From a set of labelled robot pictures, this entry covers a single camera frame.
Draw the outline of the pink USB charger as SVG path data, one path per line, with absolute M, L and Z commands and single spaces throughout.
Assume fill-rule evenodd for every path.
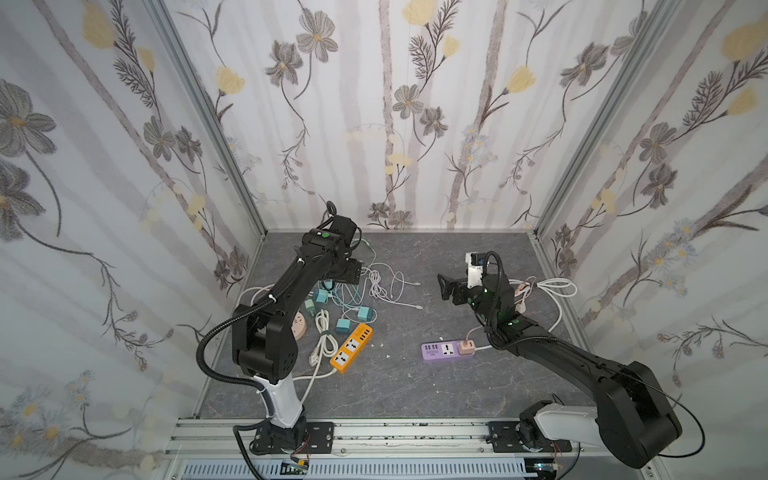
M 458 352 L 462 356 L 471 356 L 476 352 L 476 345 L 473 340 L 462 340 L 458 343 Z

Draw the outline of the orange power strip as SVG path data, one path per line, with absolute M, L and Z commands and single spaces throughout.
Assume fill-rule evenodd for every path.
M 359 324 L 331 357 L 332 368 L 339 374 L 344 374 L 372 337 L 373 329 L 368 324 Z

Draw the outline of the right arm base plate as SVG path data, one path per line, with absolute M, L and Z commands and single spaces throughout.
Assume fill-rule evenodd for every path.
M 491 421 L 487 442 L 495 453 L 570 453 L 569 441 L 549 440 L 532 421 Z

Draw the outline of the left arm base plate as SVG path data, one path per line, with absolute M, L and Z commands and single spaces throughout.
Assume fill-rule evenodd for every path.
M 330 454 L 334 432 L 333 422 L 299 421 L 291 428 L 277 427 L 267 422 L 256 429 L 248 449 L 255 455 Z

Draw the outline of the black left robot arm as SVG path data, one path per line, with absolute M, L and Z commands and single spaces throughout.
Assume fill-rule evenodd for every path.
M 328 201 L 324 220 L 302 236 L 295 259 L 273 286 L 253 305 L 237 307 L 231 318 L 203 336 L 195 354 L 198 368 L 212 380 L 255 388 L 271 425 L 295 427 L 303 404 L 292 378 L 298 358 L 294 317 L 319 282 L 359 283 L 362 263 L 353 253 L 361 239 L 358 225 Z M 219 373 L 205 359 L 208 343 L 227 329 L 232 331 L 232 361 L 241 368 L 241 377 Z

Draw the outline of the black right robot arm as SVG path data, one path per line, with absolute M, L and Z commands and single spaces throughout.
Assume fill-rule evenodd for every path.
M 443 300 L 468 306 L 489 346 L 535 362 L 576 386 L 593 402 L 575 407 L 542 400 L 518 417 L 514 438 L 528 451 L 560 441 L 601 447 L 640 469 L 683 434 L 682 403 L 667 394 L 646 365 L 622 364 L 569 343 L 521 311 L 522 295 L 494 251 L 471 253 L 466 277 L 438 275 Z

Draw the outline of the purple power strip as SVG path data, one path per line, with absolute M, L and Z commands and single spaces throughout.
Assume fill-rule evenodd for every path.
M 423 361 L 426 363 L 437 363 L 473 357 L 475 354 L 471 356 L 462 356 L 459 354 L 458 343 L 460 341 L 462 340 L 423 343 L 420 346 Z

